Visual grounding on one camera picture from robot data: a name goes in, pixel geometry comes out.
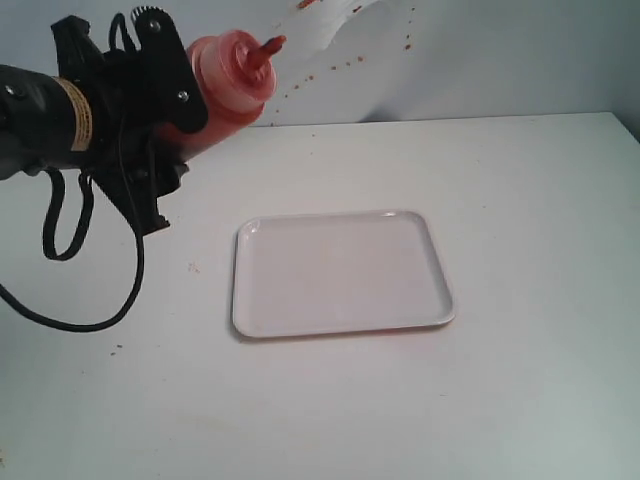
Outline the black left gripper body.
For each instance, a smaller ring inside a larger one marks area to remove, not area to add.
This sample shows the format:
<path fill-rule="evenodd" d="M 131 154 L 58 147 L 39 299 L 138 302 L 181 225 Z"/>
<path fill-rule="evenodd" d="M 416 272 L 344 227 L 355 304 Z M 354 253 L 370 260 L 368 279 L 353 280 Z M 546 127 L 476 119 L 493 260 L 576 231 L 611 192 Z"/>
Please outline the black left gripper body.
<path fill-rule="evenodd" d="M 106 52 L 91 40 L 90 25 L 84 19 L 68 16 L 51 29 L 59 84 L 78 100 L 76 130 L 91 129 L 87 149 L 74 153 L 67 162 L 69 169 L 81 171 L 80 188 L 90 200 L 96 171 L 124 154 L 157 151 L 153 129 L 162 119 L 142 67 L 141 47 L 131 38 L 124 16 L 112 19 Z"/>

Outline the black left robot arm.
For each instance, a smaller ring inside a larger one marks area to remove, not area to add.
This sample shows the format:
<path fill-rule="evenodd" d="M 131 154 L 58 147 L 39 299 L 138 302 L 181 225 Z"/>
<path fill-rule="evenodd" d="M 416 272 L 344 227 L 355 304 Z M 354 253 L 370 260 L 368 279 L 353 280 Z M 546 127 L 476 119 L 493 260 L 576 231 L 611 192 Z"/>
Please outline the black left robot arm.
<path fill-rule="evenodd" d="M 164 126 L 193 134 L 208 121 L 172 18 L 154 6 L 116 14 L 107 51 L 80 17 L 51 30 L 57 75 L 1 68 L 1 177 L 77 169 L 141 234 L 167 228 L 157 201 L 187 167 L 156 134 Z"/>

